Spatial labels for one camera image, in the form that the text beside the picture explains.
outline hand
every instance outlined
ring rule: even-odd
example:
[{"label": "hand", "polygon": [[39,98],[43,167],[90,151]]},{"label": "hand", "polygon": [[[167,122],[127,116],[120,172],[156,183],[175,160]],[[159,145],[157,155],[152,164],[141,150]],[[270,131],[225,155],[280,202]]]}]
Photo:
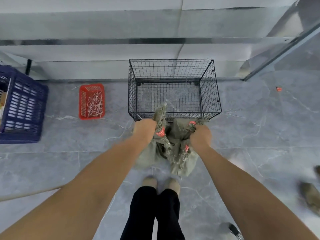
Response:
[{"label": "hand", "polygon": [[152,119],[144,119],[135,122],[133,136],[139,141],[149,144],[156,130],[157,122]]},{"label": "hand", "polygon": [[195,125],[195,132],[190,135],[191,146],[194,150],[198,150],[201,147],[207,147],[211,145],[211,131],[206,125]]}]

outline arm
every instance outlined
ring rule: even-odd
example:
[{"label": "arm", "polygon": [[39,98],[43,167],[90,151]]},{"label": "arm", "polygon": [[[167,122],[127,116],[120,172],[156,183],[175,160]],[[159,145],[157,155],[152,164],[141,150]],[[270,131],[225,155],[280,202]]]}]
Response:
[{"label": "arm", "polygon": [[246,240],[317,240],[260,182],[210,147],[211,132],[207,126],[197,125],[190,141]]},{"label": "arm", "polygon": [[142,150],[156,122],[138,121],[133,135],[87,165],[72,181],[0,234],[0,240],[91,240],[111,199]]}]

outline blue plastic crate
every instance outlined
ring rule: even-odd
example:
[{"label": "blue plastic crate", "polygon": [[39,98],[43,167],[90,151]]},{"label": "blue plastic crate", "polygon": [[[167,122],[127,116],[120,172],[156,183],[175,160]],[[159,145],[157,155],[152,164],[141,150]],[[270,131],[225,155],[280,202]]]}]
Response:
[{"label": "blue plastic crate", "polygon": [[0,66],[0,94],[7,98],[0,123],[0,144],[36,143],[40,140],[48,86],[11,66]]}]

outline black wire mesh basket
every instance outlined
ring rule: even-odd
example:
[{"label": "black wire mesh basket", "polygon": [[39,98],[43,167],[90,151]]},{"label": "black wire mesh basket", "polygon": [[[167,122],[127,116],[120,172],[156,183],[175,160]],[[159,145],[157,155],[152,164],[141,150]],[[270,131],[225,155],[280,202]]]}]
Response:
[{"label": "black wire mesh basket", "polygon": [[174,118],[210,120],[221,113],[213,59],[130,59],[129,114],[134,121],[152,118],[167,103]]}]

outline black pants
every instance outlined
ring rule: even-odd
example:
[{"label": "black pants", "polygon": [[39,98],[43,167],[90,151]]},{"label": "black pants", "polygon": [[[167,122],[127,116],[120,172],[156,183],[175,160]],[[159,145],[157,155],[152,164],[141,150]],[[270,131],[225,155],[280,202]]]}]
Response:
[{"label": "black pants", "polygon": [[153,222],[158,221],[157,240],[185,240],[179,219],[180,202],[171,189],[157,195],[155,188],[140,187],[133,195],[130,214],[120,240],[151,240]]}]

